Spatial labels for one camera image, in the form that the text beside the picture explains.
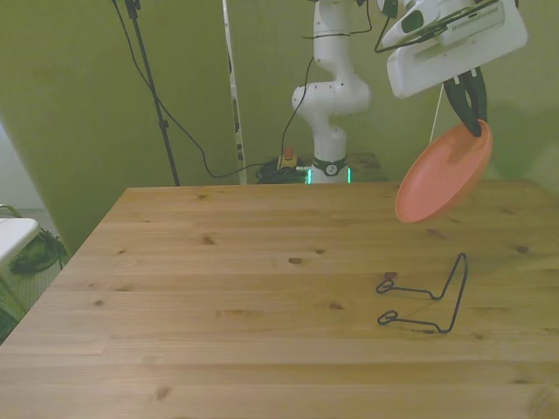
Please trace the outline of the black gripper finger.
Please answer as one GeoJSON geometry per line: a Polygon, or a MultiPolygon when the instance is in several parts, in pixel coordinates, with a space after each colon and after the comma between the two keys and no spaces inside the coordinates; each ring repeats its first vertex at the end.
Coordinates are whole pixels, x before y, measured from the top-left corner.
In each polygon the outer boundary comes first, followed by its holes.
{"type": "Polygon", "coordinates": [[[480,67],[475,67],[466,74],[467,92],[471,108],[477,120],[488,121],[487,89],[480,67]]]}
{"type": "Polygon", "coordinates": [[[455,79],[444,82],[446,97],[456,115],[460,118],[467,130],[476,138],[482,133],[481,125],[478,122],[476,113],[468,102],[466,85],[455,79]]]}

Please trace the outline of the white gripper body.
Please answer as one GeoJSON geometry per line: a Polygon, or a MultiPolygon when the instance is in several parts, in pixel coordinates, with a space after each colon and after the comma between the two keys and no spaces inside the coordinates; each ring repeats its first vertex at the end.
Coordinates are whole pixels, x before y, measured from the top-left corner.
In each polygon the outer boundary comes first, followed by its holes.
{"type": "Polygon", "coordinates": [[[528,32],[514,1],[406,1],[386,33],[392,92],[408,98],[522,48],[528,32]]]}

